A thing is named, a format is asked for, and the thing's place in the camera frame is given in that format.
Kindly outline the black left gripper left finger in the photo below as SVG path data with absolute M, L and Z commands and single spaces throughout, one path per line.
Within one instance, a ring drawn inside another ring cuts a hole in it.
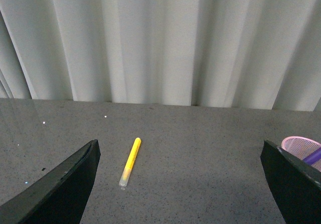
M 1 223 L 80 223 L 100 160 L 92 140 L 1 205 Z

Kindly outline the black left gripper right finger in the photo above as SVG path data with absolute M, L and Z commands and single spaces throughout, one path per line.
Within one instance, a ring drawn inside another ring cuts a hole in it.
M 265 140 L 265 178 L 286 223 L 320 223 L 320 171 Z

